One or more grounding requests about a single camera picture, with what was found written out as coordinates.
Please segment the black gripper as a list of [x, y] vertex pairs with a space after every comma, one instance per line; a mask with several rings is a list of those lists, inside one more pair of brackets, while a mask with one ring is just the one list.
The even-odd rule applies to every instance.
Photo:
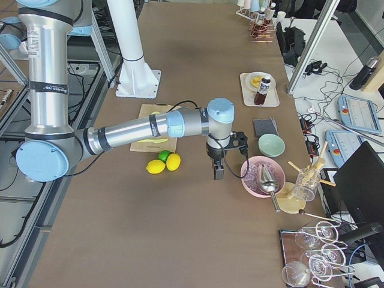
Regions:
[[213, 148], [209, 144], [206, 144], [206, 153], [212, 160], [212, 166], [214, 168], [214, 180], [223, 179], [223, 159], [225, 156], [225, 150], [223, 148]]

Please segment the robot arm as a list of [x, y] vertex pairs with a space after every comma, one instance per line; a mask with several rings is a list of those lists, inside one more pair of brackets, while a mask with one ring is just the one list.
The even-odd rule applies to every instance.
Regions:
[[235, 115], [226, 98], [206, 108], [180, 108], [122, 124], [74, 130], [68, 122], [67, 37], [92, 14], [85, 1], [19, 1], [27, 28], [31, 124], [16, 152], [19, 170], [39, 182], [68, 175], [81, 161], [113, 148], [163, 135], [204, 135], [213, 163], [219, 164], [232, 137]]

